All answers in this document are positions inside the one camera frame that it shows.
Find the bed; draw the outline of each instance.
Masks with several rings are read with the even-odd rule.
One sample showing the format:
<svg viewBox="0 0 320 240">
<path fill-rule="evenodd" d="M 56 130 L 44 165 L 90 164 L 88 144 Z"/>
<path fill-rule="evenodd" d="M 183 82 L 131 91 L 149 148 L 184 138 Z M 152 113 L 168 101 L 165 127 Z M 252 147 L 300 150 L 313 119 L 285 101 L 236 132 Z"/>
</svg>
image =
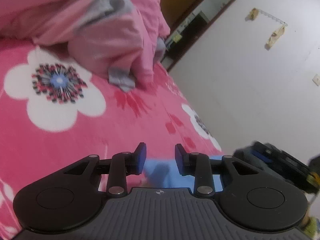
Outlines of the bed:
<svg viewBox="0 0 320 240">
<path fill-rule="evenodd" d="M 174 179 L 177 143 L 189 152 L 222 154 L 160 63 L 152 84 L 128 93 L 29 41 L 0 40 L 0 66 L 2 239 L 20 230 L 12 201 L 22 187 L 87 155 L 111 158 L 145 142 L 145 169 L 127 178 L 130 188 L 192 186 L 191 180 Z M 104 176 L 100 190 L 106 181 Z"/>
</svg>

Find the white circular logo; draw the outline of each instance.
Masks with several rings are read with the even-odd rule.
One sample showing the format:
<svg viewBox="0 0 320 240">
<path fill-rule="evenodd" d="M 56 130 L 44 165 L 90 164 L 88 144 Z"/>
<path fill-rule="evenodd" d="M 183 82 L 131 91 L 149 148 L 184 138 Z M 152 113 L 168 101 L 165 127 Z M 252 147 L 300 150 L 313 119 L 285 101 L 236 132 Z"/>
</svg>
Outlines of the white circular logo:
<svg viewBox="0 0 320 240">
<path fill-rule="evenodd" d="M 159 189 L 159 190 L 157 190 L 156 191 L 156 193 L 158 194 L 158 195 L 161 195 L 161 194 L 163 194 L 163 193 L 165 193 L 162 189 Z"/>
</svg>

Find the ribbed surface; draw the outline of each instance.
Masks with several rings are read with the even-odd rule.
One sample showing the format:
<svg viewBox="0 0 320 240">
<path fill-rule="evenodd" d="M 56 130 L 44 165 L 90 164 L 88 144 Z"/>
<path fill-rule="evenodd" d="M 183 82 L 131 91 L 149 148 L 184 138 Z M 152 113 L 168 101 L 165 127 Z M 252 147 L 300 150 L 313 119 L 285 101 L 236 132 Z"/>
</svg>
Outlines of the ribbed surface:
<svg viewBox="0 0 320 240">
<path fill-rule="evenodd" d="M 211 200 L 195 198 L 185 188 L 163 190 L 135 188 L 127 197 L 109 200 L 77 230 L 59 235 L 23 231 L 15 240 L 309 240 L 297 229 L 278 234 L 244 230 Z"/>
</svg>

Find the pink cloth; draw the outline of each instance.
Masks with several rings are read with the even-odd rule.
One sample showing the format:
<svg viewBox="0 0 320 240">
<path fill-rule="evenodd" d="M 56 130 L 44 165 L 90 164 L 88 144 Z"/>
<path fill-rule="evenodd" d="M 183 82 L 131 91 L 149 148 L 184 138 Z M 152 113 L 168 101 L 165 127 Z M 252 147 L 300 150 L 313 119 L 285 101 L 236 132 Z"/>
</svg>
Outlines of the pink cloth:
<svg viewBox="0 0 320 240">
<path fill-rule="evenodd" d="M 36 72 L 39 64 L 46 63 L 75 68 L 77 78 L 85 82 L 81 83 L 83 98 L 75 98 L 75 103 L 60 99 L 53 103 L 50 89 L 34 81 L 41 73 Z M 0 66 L 3 239 L 11 239 L 20 230 L 12 209 L 15 194 L 87 155 L 108 159 L 118 152 L 133 151 L 140 142 L 147 144 L 148 159 L 174 159 L 177 143 L 188 152 L 221 155 L 217 142 L 196 122 L 195 112 L 160 64 L 155 65 L 153 84 L 145 91 L 129 93 L 26 41 L 0 40 Z M 127 181 L 129 187 L 140 186 L 146 178 L 132 175 Z M 103 177 L 101 188 L 105 186 Z"/>
<path fill-rule="evenodd" d="M 143 85 L 152 82 L 157 38 L 170 33 L 160 0 L 130 0 L 130 12 L 79 31 L 93 1 L 0 0 L 0 35 L 40 45 L 69 42 L 70 55 L 101 77 L 111 66 L 131 70 Z"/>
</svg>

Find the wall socket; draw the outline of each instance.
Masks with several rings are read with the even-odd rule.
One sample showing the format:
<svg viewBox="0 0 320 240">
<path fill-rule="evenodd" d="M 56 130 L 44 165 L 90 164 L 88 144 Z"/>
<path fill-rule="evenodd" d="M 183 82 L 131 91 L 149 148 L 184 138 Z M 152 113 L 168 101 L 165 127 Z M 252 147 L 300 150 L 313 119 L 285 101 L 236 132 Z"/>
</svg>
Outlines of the wall socket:
<svg viewBox="0 0 320 240">
<path fill-rule="evenodd" d="M 320 86 L 320 76 L 318 74 L 316 74 L 314 77 L 313 77 L 313 82 L 317 85 L 317 86 Z"/>
</svg>

